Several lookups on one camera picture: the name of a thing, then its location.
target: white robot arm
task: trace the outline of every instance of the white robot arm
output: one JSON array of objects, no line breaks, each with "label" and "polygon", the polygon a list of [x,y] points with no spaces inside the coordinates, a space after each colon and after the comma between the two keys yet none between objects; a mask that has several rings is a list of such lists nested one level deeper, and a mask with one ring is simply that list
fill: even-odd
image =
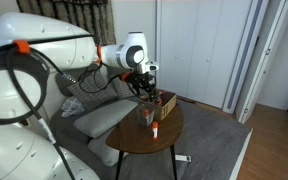
[{"label": "white robot arm", "polygon": [[[30,53],[16,51],[14,40],[19,39],[28,42],[31,48]],[[3,151],[0,151],[2,153],[0,157],[5,156],[3,153],[6,153],[7,156],[13,158],[12,161],[3,162],[5,164],[0,166],[0,178],[23,178],[16,172],[25,172],[22,168],[27,167],[25,163],[30,163],[31,153],[34,156],[34,148],[50,150],[49,145],[43,145],[45,142],[40,140],[39,137],[32,137],[33,139],[29,140],[32,132],[23,131],[22,128],[11,123],[31,116],[34,114],[32,108],[38,109],[42,105],[46,93],[48,73],[50,69],[53,71],[50,68],[51,64],[55,64],[57,70],[87,67],[99,59],[97,49],[88,32],[65,22],[23,13],[7,13],[0,17],[0,125],[7,129],[4,132],[5,136],[8,137],[6,139],[9,139],[5,140],[8,143],[1,142],[0,149],[3,149]],[[134,72],[140,75],[138,77],[148,74],[148,71],[158,70],[158,65],[149,62],[147,58],[147,45],[143,33],[128,34],[124,45],[103,46],[100,57],[102,62],[108,66],[134,69]],[[51,59],[53,63],[44,62],[45,59]],[[137,77],[133,74],[133,76],[130,76],[132,78],[129,79],[133,81],[134,76]],[[14,78],[18,81],[17,85],[14,83]],[[23,100],[23,96],[19,93],[19,87],[26,94],[27,101],[31,103],[32,107],[28,107],[28,103]],[[38,119],[41,120],[41,124],[49,134],[51,142],[55,144],[56,141],[48,127],[43,123],[44,120],[42,118]],[[25,144],[25,141],[28,141],[25,146],[26,149],[22,149],[22,144]],[[8,151],[9,148],[13,148],[11,146],[14,146],[15,150]],[[38,162],[37,166],[44,162],[45,167],[53,165],[53,169],[45,172],[44,167],[44,169],[37,168],[37,171],[43,170],[39,173],[54,173],[60,171],[58,169],[64,168],[63,165],[56,165],[59,162],[58,155],[49,155],[47,153],[52,154],[51,151],[42,150],[43,153],[46,156],[41,155],[35,159]],[[70,153],[66,155],[66,158],[76,159]],[[77,165],[74,165],[73,174],[76,177],[92,179],[87,177],[89,175],[88,170],[78,173],[78,169],[76,170],[78,166],[85,167],[85,164],[78,161]],[[43,177],[52,178],[49,174]]]}]

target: white door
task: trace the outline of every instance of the white door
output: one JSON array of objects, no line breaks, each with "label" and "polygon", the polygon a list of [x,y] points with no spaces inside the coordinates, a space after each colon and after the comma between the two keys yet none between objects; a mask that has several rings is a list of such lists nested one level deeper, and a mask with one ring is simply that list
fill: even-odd
[{"label": "white door", "polygon": [[230,79],[230,84],[226,93],[225,102],[222,109],[224,112],[230,114],[234,113],[245,75],[254,52],[254,47],[256,44],[258,44],[259,31],[262,26],[268,2],[269,0],[254,0],[252,2],[245,31],[243,33],[242,41],[239,46],[239,51],[237,53],[234,69]]},{"label": "white door", "polygon": [[236,117],[245,123],[251,116],[266,73],[274,59],[278,45],[288,23],[288,0],[281,0],[259,62],[251,64],[235,110]]},{"label": "white door", "polygon": [[221,108],[252,2],[159,1],[159,88]]}]

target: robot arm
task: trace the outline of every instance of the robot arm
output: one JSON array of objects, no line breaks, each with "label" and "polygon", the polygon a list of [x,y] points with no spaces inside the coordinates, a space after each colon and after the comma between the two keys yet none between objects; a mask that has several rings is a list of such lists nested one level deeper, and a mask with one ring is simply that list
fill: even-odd
[{"label": "robot arm", "polygon": [[[47,17],[15,12],[2,15],[0,46],[16,39],[31,42],[32,48],[44,53],[62,70],[87,67],[98,59],[96,45],[87,31]],[[54,41],[40,43],[47,39]],[[158,65],[148,60],[146,38],[141,32],[129,33],[123,45],[103,46],[101,54],[103,63],[111,67],[138,69],[141,74],[158,70]]]},{"label": "robot arm", "polygon": [[[18,39],[26,40],[29,46],[36,49],[36,51],[24,54],[15,52],[14,49],[4,50],[11,47],[13,41]],[[143,33],[130,33],[124,45],[103,46],[100,56],[102,62],[108,66],[133,69],[134,71],[126,76],[124,80],[132,83],[133,86],[135,84],[137,88],[150,87],[148,72],[158,69],[158,65],[149,62],[147,58],[147,45]],[[11,59],[14,61],[10,64],[14,66],[12,71],[13,76],[18,80],[17,86],[20,86],[24,91],[33,109],[38,109],[45,98],[47,76],[49,67],[51,67],[50,64],[52,64],[50,62],[45,63],[45,59],[51,59],[57,69],[65,70],[87,67],[98,58],[97,47],[93,38],[81,28],[58,20],[30,14],[7,13],[1,16],[0,125],[18,122],[32,115],[30,113],[31,109],[27,107],[27,103],[23,101],[20,93],[18,93],[18,87],[12,84],[13,80],[10,79],[9,69],[5,69],[5,66],[9,66],[10,62],[5,61]],[[39,122],[41,121],[43,128],[46,129],[49,137],[52,137],[44,120],[40,117],[38,119]],[[29,132],[14,138],[26,137],[25,134],[29,134]],[[49,139],[55,147],[58,147],[54,138]],[[49,147],[43,146],[41,149],[48,150]],[[23,151],[19,160],[31,159],[27,153],[29,150]],[[50,164],[49,159],[46,160],[45,158],[37,159],[36,161],[47,161]],[[24,167],[25,164],[23,162],[24,160],[6,163],[9,167],[3,169],[3,174],[17,177],[14,172],[19,169],[18,167]]]},{"label": "robot arm", "polygon": [[[87,31],[47,17],[14,12],[1,16],[0,47],[8,46],[17,39],[28,41],[31,48],[45,54],[61,70],[87,67],[98,59],[97,47]],[[147,58],[147,45],[143,33],[129,33],[124,45],[103,46],[100,54],[102,62],[108,66],[133,69],[131,76],[124,78],[124,81],[132,84],[137,92],[140,88],[152,91],[153,88],[149,87],[148,71],[157,70],[158,65],[149,62]],[[34,53],[30,56],[43,62],[43,58]],[[52,66],[48,62],[46,64],[51,69]],[[35,107],[41,105],[46,85],[41,88],[43,83],[39,80],[34,82],[40,75],[32,78],[32,71],[26,73],[19,71],[15,74],[19,77],[19,83],[32,104]],[[32,82],[30,87],[25,86],[25,80]],[[0,106],[0,119],[19,118],[25,115],[29,111],[27,105],[21,100],[14,86],[4,82],[11,82],[6,70],[0,71],[0,104],[5,105]]]}]

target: white object on floor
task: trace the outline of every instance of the white object on floor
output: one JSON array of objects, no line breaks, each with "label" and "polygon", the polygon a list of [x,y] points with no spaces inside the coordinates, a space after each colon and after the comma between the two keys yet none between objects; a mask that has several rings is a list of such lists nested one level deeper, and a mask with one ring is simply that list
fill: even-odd
[{"label": "white object on floor", "polygon": [[247,137],[246,137],[246,139],[245,139],[243,148],[242,148],[242,150],[241,150],[240,155],[239,155],[238,158],[237,158],[237,161],[236,161],[235,166],[234,166],[234,169],[233,169],[233,171],[232,171],[230,180],[235,180],[235,179],[237,178],[237,175],[238,175],[238,173],[239,173],[239,171],[240,171],[240,168],[241,168],[241,165],[242,165],[242,161],[243,161],[243,158],[244,158],[244,156],[245,156],[245,152],[246,152],[248,143],[249,143],[249,141],[250,141],[252,132],[253,132],[253,129],[252,129],[252,131],[247,135]]},{"label": "white object on floor", "polygon": [[175,160],[177,161],[186,161],[186,162],[191,162],[191,156],[184,156],[184,155],[175,155]]}]

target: round wooden table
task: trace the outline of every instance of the round wooden table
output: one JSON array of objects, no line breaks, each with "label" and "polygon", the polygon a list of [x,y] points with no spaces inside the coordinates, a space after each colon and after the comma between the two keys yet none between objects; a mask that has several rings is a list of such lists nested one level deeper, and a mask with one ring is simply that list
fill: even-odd
[{"label": "round wooden table", "polygon": [[152,124],[141,126],[136,118],[136,108],[127,114],[106,139],[106,144],[120,151],[115,179],[118,179],[124,152],[149,154],[170,148],[174,177],[177,179],[174,143],[183,129],[183,113],[179,106],[158,122],[157,139],[153,140]]}]

